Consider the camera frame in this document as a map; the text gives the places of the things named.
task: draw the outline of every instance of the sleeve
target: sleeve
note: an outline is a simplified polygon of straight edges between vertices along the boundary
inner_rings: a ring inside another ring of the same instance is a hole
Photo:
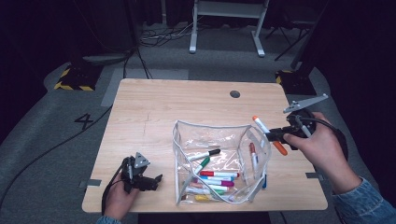
[[[344,221],[353,223],[396,223],[396,209],[364,178],[350,192],[333,195]]]
[[[99,217],[96,224],[121,224],[121,222],[112,217],[102,216]]]

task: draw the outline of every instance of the equipment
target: equipment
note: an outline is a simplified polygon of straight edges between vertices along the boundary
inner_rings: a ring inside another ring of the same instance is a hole
[[[286,120],[289,122],[290,126],[271,129],[269,133],[265,134],[268,140],[270,142],[279,141],[282,144],[288,144],[288,142],[283,139],[283,135],[285,133],[291,133],[301,138],[309,137],[315,132],[317,123],[319,122],[334,132],[341,148],[343,149],[344,156],[347,159],[347,140],[344,134],[339,129],[334,128],[330,123],[322,119],[315,119],[315,116],[312,114],[312,112],[306,108],[307,106],[313,105],[327,98],[328,96],[323,94],[323,96],[303,100],[300,102],[293,101],[288,108],[283,110],[283,113],[291,112],[286,117]]]
[[[123,181],[124,190],[127,193],[130,193],[132,189],[140,189],[142,191],[145,190],[156,190],[158,188],[158,184],[161,182],[163,175],[158,175],[157,177],[149,178],[143,176],[143,173],[148,168],[149,161],[139,152],[136,152],[136,156],[127,157],[123,159],[120,168],[114,174],[113,178],[111,178],[110,182],[106,186],[105,191],[102,196],[102,215],[106,210],[106,199],[107,194],[110,191],[111,186],[118,183],[114,182],[114,179],[121,171],[120,181]]]

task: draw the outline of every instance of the orange marker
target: orange marker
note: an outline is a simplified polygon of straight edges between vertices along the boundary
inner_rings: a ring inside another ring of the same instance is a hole
[[[259,119],[257,116],[253,116],[254,122],[259,126],[259,128],[264,132],[264,133],[269,133],[270,131],[265,127],[265,125],[262,123],[262,121]],[[279,141],[274,141],[273,142],[274,147],[277,148],[277,150],[280,152],[280,154],[286,156],[288,155],[288,151],[282,146],[282,144]]]

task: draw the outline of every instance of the clear plastic pouch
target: clear plastic pouch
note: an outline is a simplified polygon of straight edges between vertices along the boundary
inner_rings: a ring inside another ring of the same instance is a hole
[[[176,201],[179,203],[252,202],[266,178],[271,146],[265,134],[251,125],[207,126],[177,120],[173,130],[176,155]],[[251,145],[255,148],[254,157]],[[194,171],[205,158],[189,161],[188,157],[220,149],[209,156],[202,171],[238,173],[227,190],[207,183]]]

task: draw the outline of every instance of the wooden table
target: wooden table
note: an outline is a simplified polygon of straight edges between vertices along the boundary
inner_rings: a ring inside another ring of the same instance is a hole
[[[239,91],[233,98],[231,91]],[[124,79],[106,126],[91,179],[100,187],[88,186],[82,208],[100,212],[102,194],[122,160],[142,153],[150,165],[144,176],[163,174],[156,191],[142,191],[133,212],[232,212],[276,210],[323,210],[327,201],[313,173],[312,164],[300,150],[281,155],[272,147],[267,189],[253,203],[197,203],[176,206],[175,156],[172,130],[177,119],[213,126],[254,124],[257,115],[269,128],[288,126],[283,109],[289,105],[278,84]]]

